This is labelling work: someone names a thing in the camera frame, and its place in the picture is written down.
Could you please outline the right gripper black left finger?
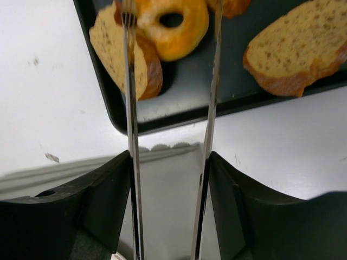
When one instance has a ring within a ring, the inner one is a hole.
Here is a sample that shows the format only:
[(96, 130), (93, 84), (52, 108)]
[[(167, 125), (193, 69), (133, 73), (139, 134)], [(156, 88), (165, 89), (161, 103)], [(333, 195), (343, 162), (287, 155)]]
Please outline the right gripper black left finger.
[(1, 201), (1, 259), (110, 259), (130, 190), (130, 154), (34, 197)]

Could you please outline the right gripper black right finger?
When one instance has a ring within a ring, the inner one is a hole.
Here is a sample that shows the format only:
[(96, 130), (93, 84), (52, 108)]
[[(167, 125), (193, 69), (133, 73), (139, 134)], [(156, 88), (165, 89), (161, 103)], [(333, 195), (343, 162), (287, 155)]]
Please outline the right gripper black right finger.
[(346, 259), (345, 192), (291, 197), (216, 152), (209, 184), (222, 259)]

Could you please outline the silver metal tongs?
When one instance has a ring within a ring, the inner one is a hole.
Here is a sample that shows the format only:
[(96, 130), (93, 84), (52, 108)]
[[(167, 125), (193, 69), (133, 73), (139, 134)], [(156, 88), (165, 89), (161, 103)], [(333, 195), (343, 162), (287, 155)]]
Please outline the silver metal tongs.
[[(142, 194), (140, 184), (139, 168), (139, 145), (138, 145), (138, 123), (136, 107), (136, 84), (134, 77), (134, 66), (131, 59), (134, 56), (134, 43), (136, 40), (135, 18), (128, 15), (127, 11), (134, 6), (134, 1), (121, 1), (121, 21), (123, 30), (124, 63), (125, 63), (125, 97), (126, 97), (126, 120), (128, 149), (131, 156), (133, 169), (131, 171), (131, 206), (133, 224), (134, 258), (144, 259), (144, 237), (143, 237), (143, 215)], [(203, 171), (200, 174), (200, 183), (197, 195), (197, 206), (195, 213), (194, 231), (191, 246), (191, 259), (202, 257), (202, 231), (207, 201), (209, 183), (209, 157), (211, 154), (214, 126), (217, 109), (217, 94), (220, 83), (221, 64), (221, 21), (223, 2), (217, 1), (215, 12), (215, 40), (216, 52), (214, 56), (213, 78), (211, 82), (210, 102), (208, 108), (208, 123), (205, 132), (203, 150)]]

